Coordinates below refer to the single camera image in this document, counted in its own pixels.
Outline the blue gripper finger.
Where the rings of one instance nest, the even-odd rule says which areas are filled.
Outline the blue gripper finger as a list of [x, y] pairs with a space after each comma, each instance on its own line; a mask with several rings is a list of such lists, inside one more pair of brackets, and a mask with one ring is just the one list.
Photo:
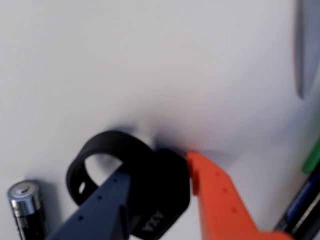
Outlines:
[[127, 240], [131, 177], [115, 173], [108, 178], [48, 240]]

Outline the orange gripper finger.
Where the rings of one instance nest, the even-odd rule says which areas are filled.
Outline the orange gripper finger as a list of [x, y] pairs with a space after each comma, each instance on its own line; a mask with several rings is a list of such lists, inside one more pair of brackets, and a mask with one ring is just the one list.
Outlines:
[[192, 192], [198, 199], [203, 240], [290, 240], [282, 231], [259, 230], [229, 175], [203, 154], [186, 154]]

